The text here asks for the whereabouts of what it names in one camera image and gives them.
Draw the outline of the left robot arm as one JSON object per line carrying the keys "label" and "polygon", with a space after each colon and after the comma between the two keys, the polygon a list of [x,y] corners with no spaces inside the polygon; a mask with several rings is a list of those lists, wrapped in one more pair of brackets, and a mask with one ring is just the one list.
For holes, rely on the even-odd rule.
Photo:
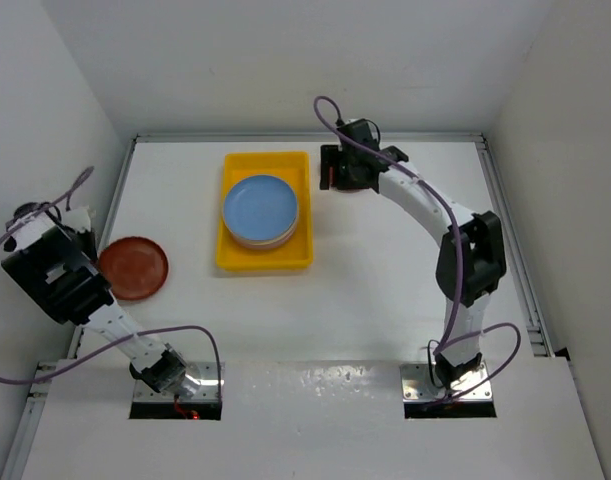
{"label": "left robot arm", "polygon": [[132,376],[157,393],[179,395],[186,362],[143,328],[118,303],[95,266],[97,250],[88,209],[64,213],[40,203],[18,207],[6,224],[4,271],[55,322],[72,323],[114,342],[130,360]]}

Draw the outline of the light blue plate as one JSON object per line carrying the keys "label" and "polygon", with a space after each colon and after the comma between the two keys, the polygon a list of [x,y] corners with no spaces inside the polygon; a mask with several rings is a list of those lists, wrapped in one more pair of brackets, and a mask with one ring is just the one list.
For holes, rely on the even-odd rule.
{"label": "light blue plate", "polygon": [[222,219],[233,217],[282,217],[290,221],[299,216],[299,202],[294,189],[272,175],[247,177],[227,192],[222,205]]}

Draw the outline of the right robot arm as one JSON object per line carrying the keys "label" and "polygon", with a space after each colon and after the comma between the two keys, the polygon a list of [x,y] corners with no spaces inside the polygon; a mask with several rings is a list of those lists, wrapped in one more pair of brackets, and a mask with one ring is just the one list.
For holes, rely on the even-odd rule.
{"label": "right robot arm", "polygon": [[448,388],[482,360],[478,337],[484,313],[507,271],[501,220],[440,192],[412,170],[400,149],[381,148],[368,120],[337,119],[330,128],[340,143],[321,149],[321,189],[371,189],[401,207],[439,248],[435,278],[446,314],[434,350],[434,377]]}

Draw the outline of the dark red plate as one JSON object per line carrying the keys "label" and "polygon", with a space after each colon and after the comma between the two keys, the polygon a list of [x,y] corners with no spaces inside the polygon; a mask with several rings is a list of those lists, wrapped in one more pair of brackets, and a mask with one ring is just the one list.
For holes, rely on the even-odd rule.
{"label": "dark red plate", "polygon": [[330,188],[339,192],[358,192],[371,189],[370,177],[363,172],[336,169],[330,173]]}
{"label": "dark red plate", "polygon": [[99,255],[98,268],[122,301],[141,301],[156,294],[169,275],[164,250],[153,240],[130,236],[109,244]]}

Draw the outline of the dark red plate top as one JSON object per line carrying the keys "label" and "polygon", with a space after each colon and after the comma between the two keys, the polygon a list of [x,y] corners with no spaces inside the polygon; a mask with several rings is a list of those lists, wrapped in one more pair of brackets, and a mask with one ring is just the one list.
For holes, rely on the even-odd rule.
{"label": "dark red plate top", "polygon": [[330,173],[330,188],[339,192],[358,192],[371,189],[370,177],[363,172],[336,169]]}

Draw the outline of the cream white plate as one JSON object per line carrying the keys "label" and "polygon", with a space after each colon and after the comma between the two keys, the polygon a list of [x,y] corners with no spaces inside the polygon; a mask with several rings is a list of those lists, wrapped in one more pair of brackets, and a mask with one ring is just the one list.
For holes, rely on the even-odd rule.
{"label": "cream white plate", "polygon": [[233,217],[224,220],[232,238],[250,247],[268,246],[287,241],[296,230],[299,217],[288,221],[282,217]]}

